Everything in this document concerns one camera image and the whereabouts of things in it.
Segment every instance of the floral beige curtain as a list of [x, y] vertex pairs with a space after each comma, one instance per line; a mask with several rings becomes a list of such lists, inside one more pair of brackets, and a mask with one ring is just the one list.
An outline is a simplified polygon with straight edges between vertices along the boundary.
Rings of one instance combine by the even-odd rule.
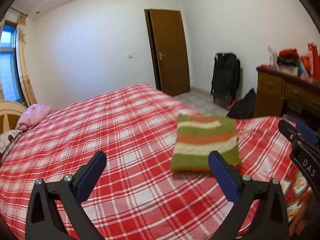
[[[0, 41], [1, 41], [1, 35], [2, 35], [2, 29], [4, 26], [4, 18], [0, 21]], [[0, 100], [3, 100], [3, 90], [2, 90], [2, 82], [1, 82], [1, 73], [0, 73]]]
[[17, 33], [16, 33], [16, 51], [17, 51], [17, 62], [18, 62], [18, 72], [20, 77], [20, 83], [24, 97], [26, 98], [28, 106], [36, 104], [36, 97], [33, 92], [30, 78], [27, 72], [25, 55], [24, 55], [24, 46], [25, 41], [25, 32], [24, 27], [26, 26], [26, 15], [20, 14], [17, 22]]

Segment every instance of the tile floor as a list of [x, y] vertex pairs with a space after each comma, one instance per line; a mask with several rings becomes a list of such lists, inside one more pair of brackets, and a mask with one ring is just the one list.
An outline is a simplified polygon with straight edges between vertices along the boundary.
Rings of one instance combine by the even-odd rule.
[[226, 116], [229, 112], [221, 106], [214, 104], [213, 97], [210, 95], [210, 93], [194, 88], [191, 89], [191, 92], [176, 96], [175, 99], [206, 116], [216, 114]]

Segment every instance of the striped knit sweater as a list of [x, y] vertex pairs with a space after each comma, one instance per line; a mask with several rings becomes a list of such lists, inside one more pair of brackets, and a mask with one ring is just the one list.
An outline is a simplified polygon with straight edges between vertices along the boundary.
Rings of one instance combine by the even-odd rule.
[[227, 163], [239, 159], [236, 126], [228, 117], [193, 117], [180, 114], [171, 171], [210, 171], [208, 155], [218, 151]]

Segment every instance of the pink pillow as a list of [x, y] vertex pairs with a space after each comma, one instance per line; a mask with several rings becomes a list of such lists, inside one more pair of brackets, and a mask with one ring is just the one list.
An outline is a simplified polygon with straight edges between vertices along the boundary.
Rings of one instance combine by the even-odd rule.
[[25, 131], [32, 129], [43, 121], [52, 111], [53, 108], [51, 106], [31, 105], [19, 118], [15, 130]]

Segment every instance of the wooden headboard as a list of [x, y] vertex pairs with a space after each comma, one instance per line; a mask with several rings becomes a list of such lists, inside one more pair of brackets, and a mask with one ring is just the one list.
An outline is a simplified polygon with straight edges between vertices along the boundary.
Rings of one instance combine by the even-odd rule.
[[0, 134], [14, 129], [26, 109], [17, 102], [0, 100]]

